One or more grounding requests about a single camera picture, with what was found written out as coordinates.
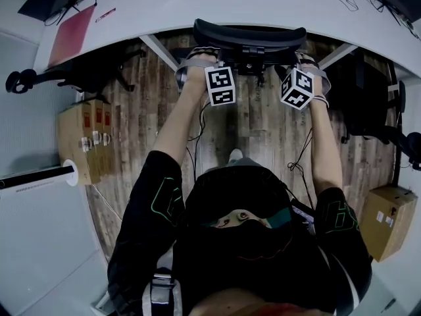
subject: wooden floor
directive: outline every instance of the wooden floor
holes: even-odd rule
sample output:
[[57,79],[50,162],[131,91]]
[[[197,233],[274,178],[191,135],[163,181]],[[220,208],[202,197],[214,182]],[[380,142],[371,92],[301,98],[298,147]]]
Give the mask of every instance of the wooden floor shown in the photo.
[[[170,49],[194,45],[191,36],[186,33],[163,34],[161,40]],[[331,39],[326,43],[325,38],[311,38],[303,51],[321,59],[338,45],[340,43],[334,43]],[[125,77],[136,85],[135,91],[125,92],[116,82],[104,91],[112,104],[116,174],[104,178],[97,187],[120,217],[124,214],[132,186],[157,132],[178,99],[174,72],[141,43],[129,49],[139,46],[146,50],[147,56],[132,59],[124,69]],[[385,65],[379,58],[366,60],[385,71]],[[265,77],[265,87],[257,88],[255,78],[235,76],[237,103],[206,109],[205,133],[197,149],[197,174],[224,165],[231,150],[238,147],[245,156],[280,177],[302,202],[309,204],[298,170],[291,172],[287,168],[289,162],[296,161],[311,128],[309,110],[297,111],[281,105],[278,99],[280,81],[273,68],[268,69]],[[198,114],[199,110],[191,136],[196,136],[199,130]],[[394,148],[391,144],[383,145],[378,140],[364,140],[362,137],[351,137],[348,144],[340,144],[340,137],[345,132],[341,115],[331,112],[330,116],[341,152],[344,192],[360,217],[367,191],[391,181]],[[393,111],[390,111],[388,124],[394,120]],[[193,143],[189,143],[189,148],[194,153]],[[310,149],[306,150],[300,164],[310,185],[310,194],[315,199],[310,173]],[[182,174],[182,190],[186,198],[193,187],[193,168],[187,153]],[[121,222],[92,186],[87,186],[86,191],[99,240],[109,259]]]

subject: white desk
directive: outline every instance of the white desk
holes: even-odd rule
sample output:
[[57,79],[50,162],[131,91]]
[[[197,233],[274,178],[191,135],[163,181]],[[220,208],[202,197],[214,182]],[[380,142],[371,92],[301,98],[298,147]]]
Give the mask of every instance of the white desk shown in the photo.
[[[94,1],[82,1],[79,8],[84,9]],[[387,9],[379,13],[367,1],[355,1],[359,6],[356,12],[350,12],[338,0],[98,0],[79,55],[140,37],[175,69],[177,63],[153,34],[190,28],[196,18],[202,18],[221,25],[304,27],[309,33],[345,42],[322,60],[324,68],[356,47],[363,47],[421,77],[421,41],[399,26]],[[95,23],[113,8],[115,12]],[[69,11],[64,19],[75,13]],[[34,64],[37,72],[47,68],[58,29],[58,26],[45,28]]]

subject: desk leg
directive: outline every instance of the desk leg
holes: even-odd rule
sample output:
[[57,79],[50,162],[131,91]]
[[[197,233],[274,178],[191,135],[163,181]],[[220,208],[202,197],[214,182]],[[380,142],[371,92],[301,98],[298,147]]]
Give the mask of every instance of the desk leg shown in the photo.
[[139,38],[169,65],[172,70],[176,71],[178,69],[178,62],[155,35],[142,35]]
[[356,48],[358,48],[358,46],[344,43],[341,47],[337,48],[333,53],[329,54],[318,63],[320,69],[325,70],[336,61],[342,59],[342,57],[354,51]]

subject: red notebook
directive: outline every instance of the red notebook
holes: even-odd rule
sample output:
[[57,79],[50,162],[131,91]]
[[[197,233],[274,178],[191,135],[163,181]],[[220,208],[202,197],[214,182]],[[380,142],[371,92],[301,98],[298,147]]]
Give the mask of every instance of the red notebook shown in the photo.
[[95,5],[88,7],[60,25],[51,50],[49,68],[76,56],[80,52],[94,9]]

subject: sneaker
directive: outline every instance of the sneaker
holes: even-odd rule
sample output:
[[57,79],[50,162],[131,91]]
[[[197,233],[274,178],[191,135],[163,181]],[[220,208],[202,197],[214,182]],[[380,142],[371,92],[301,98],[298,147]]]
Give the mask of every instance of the sneaker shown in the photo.
[[232,161],[237,161],[238,159],[243,158],[243,153],[241,152],[240,149],[234,149],[232,150],[231,154],[230,154],[230,160],[228,161],[229,163]]

